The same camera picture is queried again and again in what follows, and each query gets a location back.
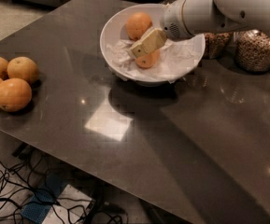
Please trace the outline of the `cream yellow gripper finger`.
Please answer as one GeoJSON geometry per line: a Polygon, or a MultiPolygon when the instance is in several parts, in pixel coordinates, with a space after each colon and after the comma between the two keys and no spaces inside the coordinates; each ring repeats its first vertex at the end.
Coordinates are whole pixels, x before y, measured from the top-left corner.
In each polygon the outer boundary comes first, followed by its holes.
{"type": "Polygon", "coordinates": [[[142,37],[134,42],[129,48],[129,53],[134,58],[139,58],[151,54],[164,46],[167,36],[160,28],[149,28],[142,37]]]}

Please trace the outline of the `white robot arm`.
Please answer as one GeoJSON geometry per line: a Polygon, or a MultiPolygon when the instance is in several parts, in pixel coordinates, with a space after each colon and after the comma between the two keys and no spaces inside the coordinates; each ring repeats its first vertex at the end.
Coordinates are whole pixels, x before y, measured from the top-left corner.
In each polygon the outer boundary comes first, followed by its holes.
{"type": "Polygon", "coordinates": [[[163,7],[160,26],[148,29],[129,49],[136,58],[204,33],[260,30],[270,37],[270,0],[177,0],[163,7]]]}

